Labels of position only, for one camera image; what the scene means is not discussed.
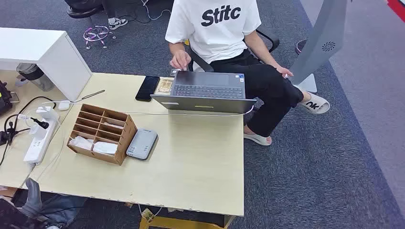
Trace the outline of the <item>person's left hand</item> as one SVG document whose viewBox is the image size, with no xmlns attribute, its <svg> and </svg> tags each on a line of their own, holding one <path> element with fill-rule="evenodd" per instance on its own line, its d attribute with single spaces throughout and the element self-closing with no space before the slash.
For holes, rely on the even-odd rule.
<svg viewBox="0 0 405 229">
<path fill-rule="evenodd" d="M 278 65 L 278 66 L 276 67 L 276 70 L 277 70 L 279 73 L 281 73 L 284 78 L 288 78 L 288 77 L 294 76 L 293 73 L 292 73 L 289 69 L 284 68 L 284 67 L 282 67 L 281 65 Z"/>
</svg>

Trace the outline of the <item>person's right hand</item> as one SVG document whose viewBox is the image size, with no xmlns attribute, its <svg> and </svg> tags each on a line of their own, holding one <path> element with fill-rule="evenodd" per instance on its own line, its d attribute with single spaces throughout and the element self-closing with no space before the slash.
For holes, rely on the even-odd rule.
<svg viewBox="0 0 405 229">
<path fill-rule="evenodd" d="M 186 71 L 188 69 L 188 64 L 191 62 L 190 55 L 185 50 L 177 50 L 172 54 L 172 59 L 170 60 L 170 65 L 173 68 Z"/>
</svg>

